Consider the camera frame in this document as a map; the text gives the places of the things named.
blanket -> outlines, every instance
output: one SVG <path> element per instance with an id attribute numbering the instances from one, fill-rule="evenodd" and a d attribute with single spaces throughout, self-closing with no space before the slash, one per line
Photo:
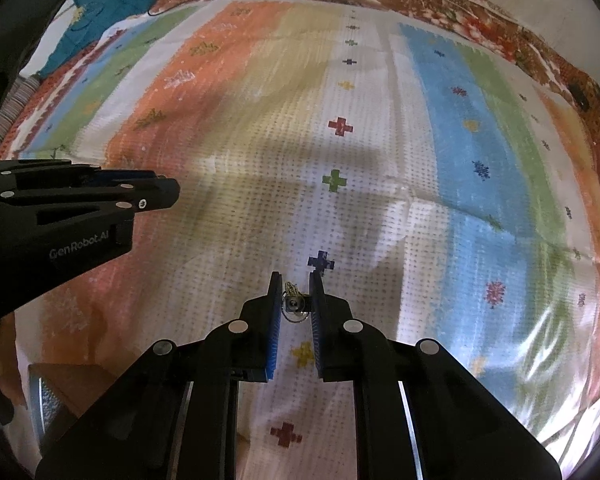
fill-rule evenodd
<path id="1" fill-rule="evenodd" d="M 480 0 L 188 1 L 111 27 L 0 148 L 182 187 L 130 254 L 17 311 L 29 358 L 119 374 L 322 258 L 328 294 L 438 339 L 568 474 L 600 434 L 595 83 Z M 241 387 L 244 478 L 355 476 L 352 388 L 311 339 L 283 321 L 274 381 Z"/>

green stripe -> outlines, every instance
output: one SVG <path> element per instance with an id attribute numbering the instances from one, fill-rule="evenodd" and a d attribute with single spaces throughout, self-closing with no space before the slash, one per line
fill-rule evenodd
<path id="1" fill-rule="evenodd" d="M 527 295 L 528 333 L 539 324 L 540 330 L 525 353 L 519 370 L 518 394 L 523 409 L 534 407 L 528 424 L 538 434 L 564 399 L 571 377 L 561 374 L 561 356 L 568 351 L 573 336 L 570 287 L 574 281 L 571 251 L 566 249 L 562 209 L 556 204 L 542 157 L 528 126 L 526 112 L 490 56 L 459 45 L 467 65 L 482 89 L 485 101 L 516 155 L 525 176 L 530 199 L 530 216 L 536 233 L 534 280 Z"/>
<path id="2" fill-rule="evenodd" d="M 100 106 L 117 88 L 120 81 L 151 48 L 153 44 L 151 40 L 165 36 L 171 29 L 192 15 L 195 10 L 195 7 L 188 7 L 157 18 L 144 31 L 129 41 L 126 48 L 113 53 L 100 74 L 85 87 L 75 100 L 71 110 L 49 135 L 45 145 L 40 150 L 36 150 L 36 155 L 51 156 L 53 148 L 58 146 L 63 146 L 65 147 L 63 151 L 70 152 L 80 130 L 91 122 Z"/>

blue snowflake pattern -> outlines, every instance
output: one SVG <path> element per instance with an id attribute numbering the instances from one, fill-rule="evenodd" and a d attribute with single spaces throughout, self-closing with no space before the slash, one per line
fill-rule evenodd
<path id="1" fill-rule="evenodd" d="M 491 178 L 491 176 L 489 175 L 488 166 L 485 166 L 479 160 L 472 160 L 472 163 L 474 164 L 474 173 L 477 173 L 483 182 L 488 178 Z"/>

orange stripe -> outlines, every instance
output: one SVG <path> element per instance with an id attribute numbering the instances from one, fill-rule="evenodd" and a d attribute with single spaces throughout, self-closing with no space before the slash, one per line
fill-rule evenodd
<path id="1" fill-rule="evenodd" d="M 220 113 L 222 97 L 232 81 L 242 76 L 260 39 L 278 26 L 291 5 L 232 3 L 200 27 L 155 78 L 110 141 L 107 167 L 151 168 L 158 174 L 184 177 L 197 143 L 208 130 L 205 122 Z M 238 8 L 251 12 L 235 12 Z M 197 54 L 205 50 L 202 43 L 219 48 L 213 52 L 207 48 L 208 53 Z M 192 54 L 191 49 L 200 46 Z M 193 73 L 195 79 L 165 88 L 165 79 L 181 70 Z M 164 118 L 147 126 L 139 124 L 151 110 Z M 120 373 L 125 364 L 130 364 L 134 356 L 120 355 L 122 342 L 133 330 L 143 289 L 152 287 L 152 264 L 164 252 L 161 240 L 167 243 L 170 239 L 170 234 L 163 232 L 170 214 L 161 211 L 136 216 L 131 254 L 94 269 L 48 295 L 48 323 L 43 333 L 45 362 L 102 362 L 103 356 L 117 354 L 115 363 L 103 364 L 114 373 Z M 66 329 L 68 314 L 62 309 L 68 301 L 89 320 L 87 327 L 73 333 Z"/>
<path id="2" fill-rule="evenodd" d="M 560 141 L 573 165 L 592 233 L 592 257 L 598 272 L 597 289 L 600 294 L 600 181 L 595 170 L 593 154 L 586 141 L 585 129 L 579 115 L 571 107 L 561 107 L 543 92 L 537 92 L 551 115 Z M 600 394 L 600 312 L 592 336 L 593 352 L 588 395 L 590 398 L 596 398 Z"/>

red cross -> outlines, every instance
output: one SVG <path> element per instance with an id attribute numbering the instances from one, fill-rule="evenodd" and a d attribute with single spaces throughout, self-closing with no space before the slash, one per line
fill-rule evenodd
<path id="1" fill-rule="evenodd" d="M 296 435 L 294 425 L 288 422 L 283 422 L 282 428 L 271 428 L 271 434 L 278 438 L 278 445 L 282 447 L 289 447 L 292 442 L 302 442 L 302 435 Z"/>
<path id="2" fill-rule="evenodd" d="M 343 117 L 338 117 L 337 121 L 329 121 L 329 127 L 336 129 L 336 135 L 344 137 L 344 132 L 353 132 L 353 126 L 347 124 L 347 120 Z"/>

